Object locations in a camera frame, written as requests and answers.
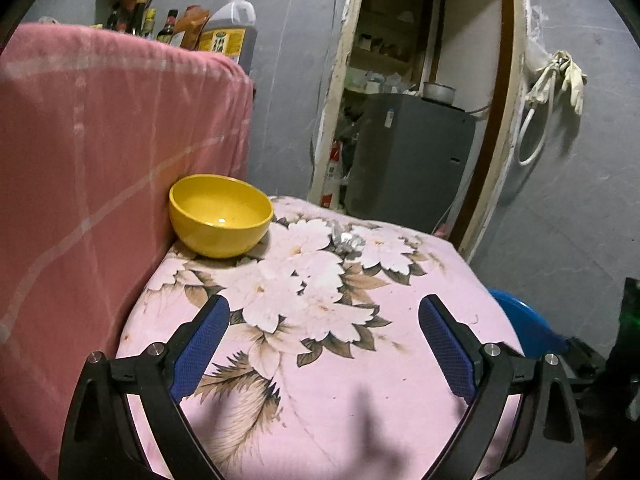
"yellow bowl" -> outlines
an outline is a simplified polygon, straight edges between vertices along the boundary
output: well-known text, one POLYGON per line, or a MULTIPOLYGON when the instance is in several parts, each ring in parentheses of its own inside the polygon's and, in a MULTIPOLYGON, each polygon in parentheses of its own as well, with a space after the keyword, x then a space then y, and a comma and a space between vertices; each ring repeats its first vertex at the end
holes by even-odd
POLYGON ((273 217, 269 198, 229 176, 194 174, 169 191, 175 233, 193 251, 209 258, 247 252, 264 236, 273 217))

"concrete wall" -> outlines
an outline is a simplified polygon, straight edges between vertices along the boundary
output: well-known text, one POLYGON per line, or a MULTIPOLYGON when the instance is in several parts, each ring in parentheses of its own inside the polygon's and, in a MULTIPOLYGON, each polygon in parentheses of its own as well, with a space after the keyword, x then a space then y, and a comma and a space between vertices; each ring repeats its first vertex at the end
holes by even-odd
MULTIPOLYGON (((477 110, 494 96, 502 23, 502 0, 446 0, 442 52, 436 81, 457 89, 454 105, 477 110)), ((452 228, 465 199, 484 139, 488 112, 478 114, 476 135, 460 190, 447 219, 452 228)))
MULTIPOLYGON (((228 1, 155 0, 154 7, 161 21, 170 8, 200 4, 217 10, 228 1)), ((258 16, 258 40, 251 72, 257 93, 248 179, 266 193, 306 197, 310 144, 318 132, 345 0, 249 1, 258 16)), ((46 14, 87 25, 103 21, 107 13, 103 0, 38 0, 26 19, 46 14)))
MULTIPOLYGON (((532 4, 546 49, 589 76, 584 112, 564 102, 538 162, 511 168, 471 266, 608 354, 624 279, 640 277, 640 48, 608 0, 532 4)), ((529 148, 539 135, 532 126, 529 148)))

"gray wall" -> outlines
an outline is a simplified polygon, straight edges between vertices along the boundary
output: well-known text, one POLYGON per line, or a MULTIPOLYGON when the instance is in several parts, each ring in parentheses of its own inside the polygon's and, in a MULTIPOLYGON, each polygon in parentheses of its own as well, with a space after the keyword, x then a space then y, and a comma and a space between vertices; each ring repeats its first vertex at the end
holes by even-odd
MULTIPOLYGON (((170 8, 200 4, 215 11, 228 1, 155 0, 154 7, 159 22, 170 8)), ((258 17, 258 40, 251 72, 257 93, 248 180, 269 194, 306 197, 312 175, 310 143, 318 131, 345 0, 249 1, 258 17)), ((46 14, 65 23, 103 22, 108 3, 38 0, 26 19, 46 14)))
POLYGON ((624 279, 640 278, 640 49, 608 0, 532 4, 546 49, 589 76, 584 112, 560 110, 537 164, 511 168, 472 268, 608 354, 624 279))

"pink floral blanket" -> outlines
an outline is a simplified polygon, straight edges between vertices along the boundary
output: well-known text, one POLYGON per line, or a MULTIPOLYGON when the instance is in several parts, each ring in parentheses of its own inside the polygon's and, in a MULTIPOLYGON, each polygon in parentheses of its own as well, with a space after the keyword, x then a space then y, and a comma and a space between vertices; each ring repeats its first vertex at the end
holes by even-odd
MULTIPOLYGON (((420 327, 438 294, 478 339, 520 349, 497 303, 446 241, 275 198, 262 242, 208 260, 175 244, 126 323, 118 357, 165 341, 208 295, 233 311, 212 362, 181 407, 228 480, 422 478, 460 421, 420 327), (341 254, 329 222, 364 238, 341 254)), ((170 477, 137 397, 132 411, 153 469, 170 477)), ((511 399, 479 471, 497 466, 511 399)))

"red label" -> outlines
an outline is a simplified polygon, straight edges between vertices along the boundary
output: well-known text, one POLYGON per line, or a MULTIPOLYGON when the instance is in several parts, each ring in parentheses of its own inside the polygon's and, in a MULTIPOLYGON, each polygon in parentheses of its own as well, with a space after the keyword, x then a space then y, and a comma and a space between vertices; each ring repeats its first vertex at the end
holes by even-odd
POLYGON ((333 197, 332 194, 323 195, 321 200, 320 200, 320 205, 322 207, 324 207, 325 209, 329 209, 331 207, 331 198, 332 197, 333 197))
POLYGON ((331 155, 329 160, 333 160, 335 162, 340 160, 340 142, 337 140, 334 140, 334 143, 331 146, 331 155))

